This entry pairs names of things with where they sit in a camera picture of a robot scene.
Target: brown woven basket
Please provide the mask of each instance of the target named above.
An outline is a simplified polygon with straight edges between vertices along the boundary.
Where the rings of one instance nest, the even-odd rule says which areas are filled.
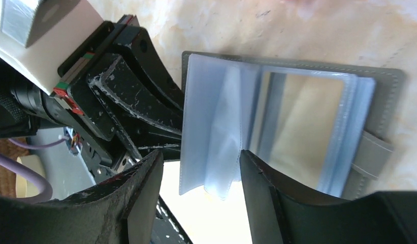
[[[26,143],[25,138],[18,138],[19,141]],[[0,139],[0,153],[17,160],[17,157],[29,155],[29,150],[12,144],[7,139]],[[16,197],[15,193],[15,173],[0,165],[0,195]]]

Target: cable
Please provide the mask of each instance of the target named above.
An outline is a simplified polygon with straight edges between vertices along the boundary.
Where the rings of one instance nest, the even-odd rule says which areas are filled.
[[[34,184],[34,186],[39,190],[39,194],[36,196],[16,198],[17,200],[26,203],[37,203],[48,201],[53,196],[53,187],[51,187],[50,183],[44,177],[40,176],[33,170],[2,154],[0,154],[0,165],[16,174],[23,176],[26,180]]]
[[[64,141],[67,141],[67,140],[68,140],[68,138],[67,138],[67,137],[65,137],[65,136],[61,136],[61,138],[60,138],[58,141],[55,141],[55,142],[50,143],[50,144],[46,144],[46,145],[38,145],[38,146],[36,146],[36,145],[29,145],[29,144],[26,144],[26,143],[23,143],[23,142],[19,142],[19,141],[17,141],[17,140],[15,140],[15,139],[13,139],[13,138],[9,138],[8,140],[9,140],[10,142],[14,143],[14,144],[15,144],[15,145],[17,145],[17,146],[20,146],[20,147],[23,147],[23,148],[26,148],[26,149],[30,149],[30,150],[40,150],[40,149],[46,149],[46,148],[49,148],[49,147],[52,147],[52,146],[59,145],[60,143],[62,143],[62,142],[64,142]]]

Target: white robot part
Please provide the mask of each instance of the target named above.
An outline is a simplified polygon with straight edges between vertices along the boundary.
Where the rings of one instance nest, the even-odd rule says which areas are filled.
[[[57,68],[102,22],[91,4],[81,0],[67,16],[27,48],[0,32],[0,58],[51,94],[60,79]]]

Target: marble surface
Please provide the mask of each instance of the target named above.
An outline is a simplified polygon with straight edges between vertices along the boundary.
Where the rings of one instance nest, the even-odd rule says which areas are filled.
[[[417,0],[89,1],[105,19],[136,14],[178,83],[185,50],[403,70],[395,152],[368,191],[417,190]]]

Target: marble countertop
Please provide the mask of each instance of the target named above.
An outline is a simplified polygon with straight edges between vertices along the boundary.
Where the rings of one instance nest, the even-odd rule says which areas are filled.
[[[368,191],[417,190],[417,1],[89,1],[104,19],[136,14],[177,83],[185,50],[403,70],[407,81],[388,136],[395,151]],[[210,235],[220,231],[183,225],[195,243],[214,243]]]

